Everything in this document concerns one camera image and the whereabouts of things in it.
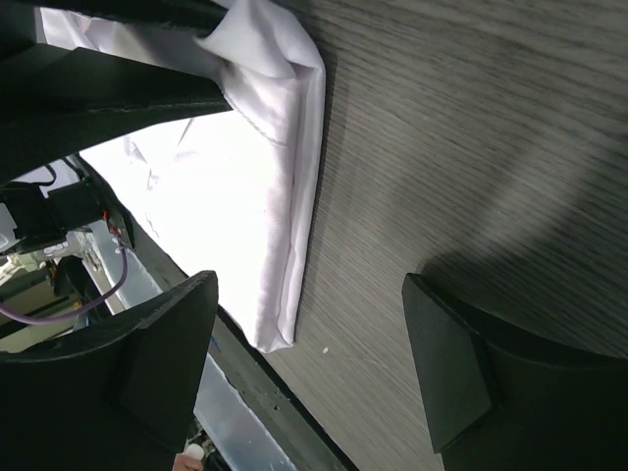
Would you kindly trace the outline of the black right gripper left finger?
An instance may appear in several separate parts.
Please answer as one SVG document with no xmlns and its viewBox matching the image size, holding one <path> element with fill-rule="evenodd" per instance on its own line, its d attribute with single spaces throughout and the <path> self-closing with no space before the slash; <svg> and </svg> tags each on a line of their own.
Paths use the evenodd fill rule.
<svg viewBox="0 0 628 471">
<path fill-rule="evenodd" d="M 1 357 L 5 470 L 120 470 L 129 450 L 108 390 L 121 338 L 98 323 Z"/>
</svg>

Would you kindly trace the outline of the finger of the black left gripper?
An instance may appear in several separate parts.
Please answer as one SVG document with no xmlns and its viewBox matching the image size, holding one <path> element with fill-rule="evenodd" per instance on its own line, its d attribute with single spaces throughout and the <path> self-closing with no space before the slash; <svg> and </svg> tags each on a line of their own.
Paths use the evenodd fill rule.
<svg viewBox="0 0 628 471">
<path fill-rule="evenodd" d="M 210 33 L 227 13 L 214 1 L 36 0 L 1 2 L 1 39 L 34 42 L 35 9 L 69 11 L 132 25 Z"/>
<path fill-rule="evenodd" d="M 1 179 L 133 131 L 229 108 L 209 78 L 84 48 L 32 46 L 1 62 Z"/>
</svg>

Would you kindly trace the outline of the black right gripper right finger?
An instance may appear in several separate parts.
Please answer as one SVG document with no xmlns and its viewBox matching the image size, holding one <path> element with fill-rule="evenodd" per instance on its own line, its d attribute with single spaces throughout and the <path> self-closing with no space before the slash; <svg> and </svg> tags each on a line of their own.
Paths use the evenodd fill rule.
<svg viewBox="0 0 628 471">
<path fill-rule="evenodd" d="M 623 470 L 627 363 L 546 340 L 407 274 L 433 451 L 448 470 Z"/>
</svg>

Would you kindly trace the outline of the white long sleeve shirt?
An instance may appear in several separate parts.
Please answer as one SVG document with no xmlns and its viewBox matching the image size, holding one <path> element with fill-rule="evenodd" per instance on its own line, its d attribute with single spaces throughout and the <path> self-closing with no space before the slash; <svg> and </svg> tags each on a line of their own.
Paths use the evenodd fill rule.
<svg viewBox="0 0 628 471">
<path fill-rule="evenodd" d="M 269 1 L 229 1 L 206 37 L 70 11 L 40 12 L 48 44 L 201 76 L 222 113 L 84 149 L 140 226 L 186 273 L 212 270 L 248 342 L 293 345 L 321 156 L 326 71 L 310 36 Z"/>
</svg>

